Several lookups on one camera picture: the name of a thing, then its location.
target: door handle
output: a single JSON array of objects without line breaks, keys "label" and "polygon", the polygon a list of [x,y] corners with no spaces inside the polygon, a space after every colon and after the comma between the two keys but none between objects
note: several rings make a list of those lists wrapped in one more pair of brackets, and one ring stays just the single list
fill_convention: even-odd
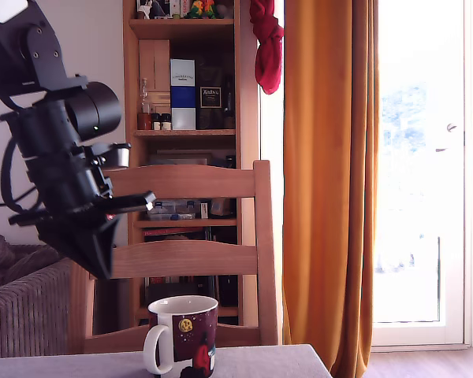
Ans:
[{"label": "door handle", "polygon": [[[447,124],[447,132],[453,132],[457,128],[456,124]],[[444,152],[447,151],[449,148],[437,148],[436,152]]]}]

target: wooden chair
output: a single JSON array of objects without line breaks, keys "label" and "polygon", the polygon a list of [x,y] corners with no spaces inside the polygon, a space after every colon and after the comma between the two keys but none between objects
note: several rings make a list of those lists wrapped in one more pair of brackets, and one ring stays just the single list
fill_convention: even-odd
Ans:
[{"label": "wooden chair", "polygon": [[[258,327],[220,324],[218,347],[279,343],[277,292],[272,236],[270,163],[254,169],[223,169],[205,165],[156,165],[109,172],[115,195],[152,190],[157,198],[253,198],[255,246],[205,240],[165,240],[118,247],[113,278],[150,276],[258,275]],[[105,335],[92,335],[93,287],[88,273],[73,267],[69,346],[72,353],[142,350],[147,325]]]}]

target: white mug handle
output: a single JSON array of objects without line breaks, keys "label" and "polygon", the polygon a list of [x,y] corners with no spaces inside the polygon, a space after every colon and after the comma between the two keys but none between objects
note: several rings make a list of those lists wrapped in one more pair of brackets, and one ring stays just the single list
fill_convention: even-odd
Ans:
[{"label": "white mug handle", "polygon": [[165,325],[155,325],[147,333],[145,343],[143,344],[143,363],[145,369],[152,374],[167,374],[173,369],[173,361],[161,361],[161,365],[156,364],[156,348],[158,347],[159,336],[163,332],[170,333],[170,328]]}]

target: small jar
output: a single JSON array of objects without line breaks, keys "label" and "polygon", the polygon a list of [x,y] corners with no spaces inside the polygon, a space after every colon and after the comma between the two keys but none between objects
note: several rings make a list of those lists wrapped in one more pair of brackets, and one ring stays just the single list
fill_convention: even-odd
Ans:
[{"label": "small jar", "polygon": [[136,128],[139,130],[152,130],[151,115],[149,113],[139,113]]},{"label": "small jar", "polygon": [[161,130],[161,116],[159,113],[152,113],[152,129],[153,130]]},{"label": "small jar", "polygon": [[171,130],[172,129],[172,115],[169,113],[163,113],[161,115],[161,129]]}]

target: robotic arm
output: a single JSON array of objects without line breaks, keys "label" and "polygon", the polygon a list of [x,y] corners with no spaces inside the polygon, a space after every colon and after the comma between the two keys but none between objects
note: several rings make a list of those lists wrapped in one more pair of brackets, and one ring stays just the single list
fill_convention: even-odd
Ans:
[{"label": "robotic arm", "polygon": [[[53,28],[34,0],[27,5],[0,22],[0,100],[12,110],[0,116],[12,135],[0,177],[3,205],[17,213],[10,224],[35,225],[39,239],[98,278],[110,278],[116,214],[151,208],[155,196],[113,197],[102,168],[127,167],[131,145],[80,143],[119,125],[117,96],[85,76],[67,77]],[[45,97],[28,108],[11,99],[40,91]],[[12,196],[16,146],[39,193],[31,209]]]}]

